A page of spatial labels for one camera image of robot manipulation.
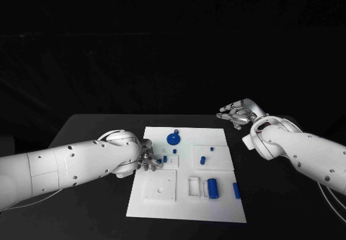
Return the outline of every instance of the black table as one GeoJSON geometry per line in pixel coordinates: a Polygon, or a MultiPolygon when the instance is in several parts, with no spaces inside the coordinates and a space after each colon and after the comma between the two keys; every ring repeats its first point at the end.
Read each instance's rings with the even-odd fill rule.
{"type": "Polygon", "coordinates": [[[146,127],[223,128],[230,146],[241,200],[249,223],[126,217],[135,174],[110,175],[63,190],[44,202],[5,211],[0,239],[231,239],[237,235],[299,232],[337,234],[338,219],[318,183],[302,175],[289,160],[263,159],[249,150],[239,131],[216,115],[79,114],[67,121],[50,147],[96,140],[117,129],[143,138],[146,127]]]}

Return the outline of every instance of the blue object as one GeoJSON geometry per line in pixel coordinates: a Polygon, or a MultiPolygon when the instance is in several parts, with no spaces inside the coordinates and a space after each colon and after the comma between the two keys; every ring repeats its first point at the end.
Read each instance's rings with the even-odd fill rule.
{"type": "Polygon", "coordinates": [[[241,193],[240,193],[237,182],[233,184],[233,188],[234,188],[236,198],[241,199],[241,193]]]}
{"type": "Polygon", "coordinates": [[[205,163],[207,163],[207,157],[204,156],[204,157],[201,158],[201,164],[205,165],[205,163]]]}
{"type": "Polygon", "coordinates": [[[172,133],[168,136],[168,143],[171,145],[178,145],[181,143],[181,136],[179,136],[179,130],[175,130],[175,133],[172,133]]]}
{"type": "Polygon", "coordinates": [[[218,183],[216,178],[208,179],[208,193],[211,199],[220,198],[218,183]]]}

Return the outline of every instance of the cable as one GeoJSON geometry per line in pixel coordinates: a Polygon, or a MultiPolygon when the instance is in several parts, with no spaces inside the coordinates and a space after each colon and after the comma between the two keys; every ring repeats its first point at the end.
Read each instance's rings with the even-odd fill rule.
{"type": "Polygon", "coordinates": [[[342,207],[346,209],[346,206],[342,204],[342,202],[341,202],[341,200],[340,200],[338,196],[334,194],[334,192],[332,192],[332,190],[331,190],[331,188],[329,188],[329,187],[328,187],[328,190],[329,190],[329,192],[331,192],[331,194],[332,194],[332,196],[334,196],[335,200],[340,202],[340,204],[342,205],[342,207]]]}
{"type": "Polygon", "coordinates": [[[328,201],[329,206],[332,207],[335,213],[338,214],[338,216],[341,217],[341,219],[342,219],[344,222],[346,223],[345,218],[342,217],[342,215],[341,215],[340,212],[337,211],[337,209],[335,209],[335,207],[334,207],[334,205],[332,205],[332,203],[331,203],[331,201],[329,201],[329,199],[328,199],[328,196],[327,196],[327,194],[325,194],[325,192],[324,192],[322,184],[321,184],[319,182],[318,182],[318,184],[319,184],[319,189],[321,189],[321,191],[322,191],[322,194],[324,194],[324,196],[325,196],[325,199],[327,199],[327,201],[328,201]]]}
{"type": "Polygon", "coordinates": [[[34,205],[34,204],[38,204],[38,203],[41,203],[43,201],[48,200],[48,199],[50,199],[57,193],[60,193],[61,191],[63,191],[63,189],[61,189],[60,191],[57,191],[53,195],[50,195],[48,197],[45,197],[43,200],[40,200],[40,201],[37,201],[37,202],[34,202],[34,203],[31,203],[31,204],[28,204],[28,205],[24,205],[24,206],[9,207],[9,208],[6,208],[4,211],[11,210],[11,209],[19,209],[19,208],[28,207],[28,206],[31,206],[31,205],[34,205]]]}
{"type": "Polygon", "coordinates": [[[126,130],[113,130],[113,131],[110,131],[110,132],[107,132],[97,140],[100,141],[107,135],[110,135],[110,134],[113,134],[113,133],[116,133],[116,132],[125,132],[126,130]]]}

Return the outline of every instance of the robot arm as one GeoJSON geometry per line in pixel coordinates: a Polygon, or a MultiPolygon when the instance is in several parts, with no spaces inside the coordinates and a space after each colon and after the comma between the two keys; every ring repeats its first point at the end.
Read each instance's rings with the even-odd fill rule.
{"type": "Polygon", "coordinates": [[[217,116],[231,120],[239,130],[253,122],[243,138],[249,149],[256,149],[267,160],[285,156],[301,173],[346,195],[346,147],[305,133],[288,119],[266,114],[250,99],[221,108],[223,112],[227,110],[230,114],[217,116]]]}
{"type": "Polygon", "coordinates": [[[152,157],[152,141],[125,130],[106,141],[92,140],[0,157],[0,211],[21,201],[84,184],[110,173],[132,175],[142,163],[162,167],[152,157]]]}

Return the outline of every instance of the black background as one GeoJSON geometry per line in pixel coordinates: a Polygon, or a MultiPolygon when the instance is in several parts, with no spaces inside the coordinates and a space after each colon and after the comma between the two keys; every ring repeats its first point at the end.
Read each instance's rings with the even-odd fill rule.
{"type": "Polygon", "coordinates": [[[345,141],[346,3],[113,1],[0,9],[0,133],[50,146],[74,114],[211,115],[253,99],[345,141]]]}

